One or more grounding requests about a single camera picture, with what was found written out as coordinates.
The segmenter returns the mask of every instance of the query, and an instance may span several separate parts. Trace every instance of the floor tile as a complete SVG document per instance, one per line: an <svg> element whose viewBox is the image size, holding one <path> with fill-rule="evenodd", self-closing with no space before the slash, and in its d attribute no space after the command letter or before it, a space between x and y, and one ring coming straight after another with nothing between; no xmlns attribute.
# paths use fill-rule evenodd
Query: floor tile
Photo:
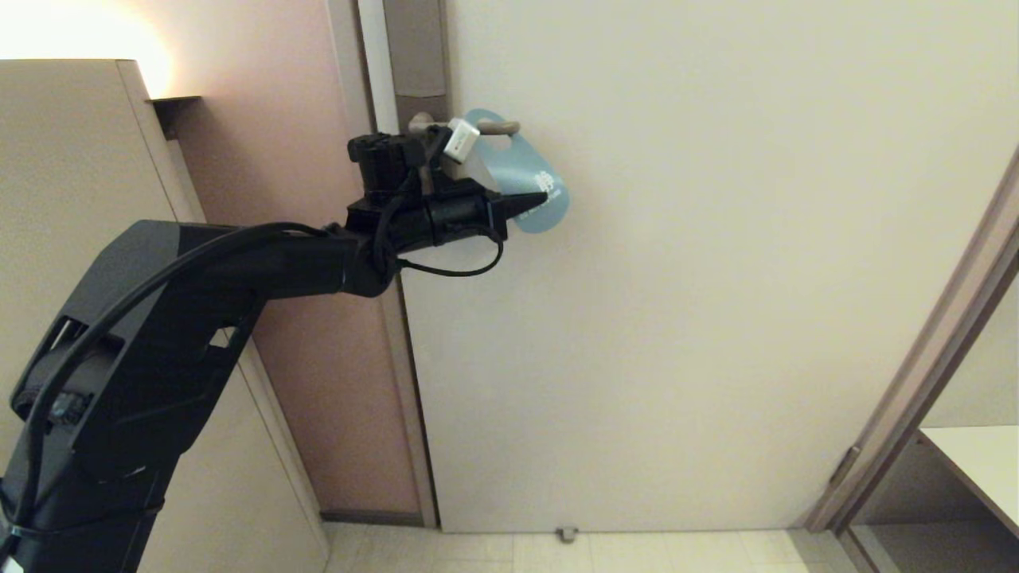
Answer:
<svg viewBox="0 0 1019 573"><path fill-rule="evenodd" d="M443 533L436 559L468 561L513 561L513 535Z"/></svg>
<svg viewBox="0 0 1019 573"><path fill-rule="evenodd" d="M832 573L823 563L768 563L755 565L754 573Z"/></svg>
<svg viewBox="0 0 1019 573"><path fill-rule="evenodd" d="M594 573L672 573L661 533L592 533Z"/></svg>
<svg viewBox="0 0 1019 573"><path fill-rule="evenodd" d="M675 573L753 573L737 532L662 533Z"/></svg>
<svg viewBox="0 0 1019 573"><path fill-rule="evenodd" d="M351 573L428 573L441 535L416 527L369 527Z"/></svg>
<svg viewBox="0 0 1019 573"><path fill-rule="evenodd" d="M325 573L348 573L354 567L368 526L355 523L325 523L323 528L332 548Z"/></svg>
<svg viewBox="0 0 1019 573"><path fill-rule="evenodd" d="M513 573L508 561L457 561L443 559L432 565L430 573Z"/></svg>
<svg viewBox="0 0 1019 573"><path fill-rule="evenodd" d="M564 543L551 533L514 535L514 573L592 573L588 535Z"/></svg>
<svg viewBox="0 0 1019 573"><path fill-rule="evenodd" d="M803 529L741 531L740 538L755 564L823 561L817 539Z"/></svg>

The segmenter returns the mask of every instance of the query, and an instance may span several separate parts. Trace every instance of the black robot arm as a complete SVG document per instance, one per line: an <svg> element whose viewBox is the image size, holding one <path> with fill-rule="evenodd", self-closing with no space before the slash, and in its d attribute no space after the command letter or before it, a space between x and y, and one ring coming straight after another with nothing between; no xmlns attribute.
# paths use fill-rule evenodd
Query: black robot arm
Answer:
<svg viewBox="0 0 1019 573"><path fill-rule="evenodd" d="M0 483L4 557L29 573L136 571L177 460L268 301L375 297L415 266L398 254L467 237L501 254L506 220L545 194L447 177L437 150L448 137L352 141L366 191L344 226L140 221L107 247L11 398L25 425Z"/></svg>

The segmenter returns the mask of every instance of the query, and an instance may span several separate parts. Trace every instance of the white shelf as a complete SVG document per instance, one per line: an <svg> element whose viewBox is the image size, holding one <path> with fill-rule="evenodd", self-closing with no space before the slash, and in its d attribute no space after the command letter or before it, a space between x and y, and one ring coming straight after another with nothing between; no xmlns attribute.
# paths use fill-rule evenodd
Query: white shelf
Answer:
<svg viewBox="0 0 1019 573"><path fill-rule="evenodd" d="M973 492L1019 534L1019 426L920 431Z"/></svg>

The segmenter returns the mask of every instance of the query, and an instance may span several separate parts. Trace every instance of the pink wall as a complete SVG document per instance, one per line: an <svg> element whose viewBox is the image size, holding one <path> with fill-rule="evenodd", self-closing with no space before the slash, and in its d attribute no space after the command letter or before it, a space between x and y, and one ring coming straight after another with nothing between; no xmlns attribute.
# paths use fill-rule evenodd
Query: pink wall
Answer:
<svg viewBox="0 0 1019 573"><path fill-rule="evenodd" d="M201 95L180 143L211 222L345 218L360 193L324 0L120 0ZM418 512L381 309L351 296L270 304L256 342L325 510Z"/></svg>

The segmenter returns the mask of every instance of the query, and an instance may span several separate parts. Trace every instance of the black cable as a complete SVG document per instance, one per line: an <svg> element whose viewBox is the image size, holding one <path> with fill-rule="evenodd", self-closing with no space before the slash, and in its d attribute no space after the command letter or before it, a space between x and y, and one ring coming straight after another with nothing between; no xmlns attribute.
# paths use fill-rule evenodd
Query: black cable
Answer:
<svg viewBox="0 0 1019 573"><path fill-rule="evenodd" d="M451 277L477 276L479 274L484 274L495 268L495 265L499 264L499 259L502 258L502 250L503 250L502 238L499 237L499 233L495 232L495 229L491 227L480 224L450 226L450 230L453 231L462 229L477 230L481 235L487 237L488 239L491 239L492 243L495 243L495 245L498 247L498 252L495 254L495 258L492 259L492 262L488 263L487 265L481 268L477 268L474 270L448 270L444 268L435 268L431 266L419 265L418 263L412 263L407 259L396 259L396 263L399 265L400 268L411 268L414 270L420 270L422 272L438 274L439 276L451 276Z"/></svg>
<svg viewBox="0 0 1019 573"><path fill-rule="evenodd" d="M385 208L379 214L379 222L375 227L375 238L372 241L372 260L375 270L384 277L389 277L390 272L399 269L397 265L396 249L389 241L389 221L396 214L399 206L404 204L404 196L397 195L389 200Z"/></svg>
<svg viewBox="0 0 1019 573"><path fill-rule="evenodd" d="M67 379L84 361L93 345L105 336L114 324L148 298L149 295L173 278L186 271L194 270L201 265L208 264L237 249L250 246L256 241L286 231L299 231L317 237L326 235L325 231L308 225L279 222L240 228L217 237L177 257L172 263L154 273L147 280L113 303L95 323L89 325L51 371L46 382L41 386L39 397L36 399L29 418L25 420L28 475L25 476L24 487L21 489L21 494L14 510L12 525L25 527L32 518L39 494L43 445L50 411L53 408L53 403L60 396L60 390L66 384ZM0 545L0 563L3 563L3 560L11 554L14 537L14 535L8 534L7 539Z"/></svg>

